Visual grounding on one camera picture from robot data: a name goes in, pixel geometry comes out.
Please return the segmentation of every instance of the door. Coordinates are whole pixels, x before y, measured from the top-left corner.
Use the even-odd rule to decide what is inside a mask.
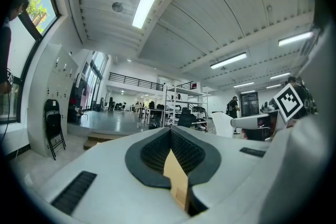
[[[259,99],[257,92],[241,94],[240,103],[242,107],[242,117],[259,114]]]

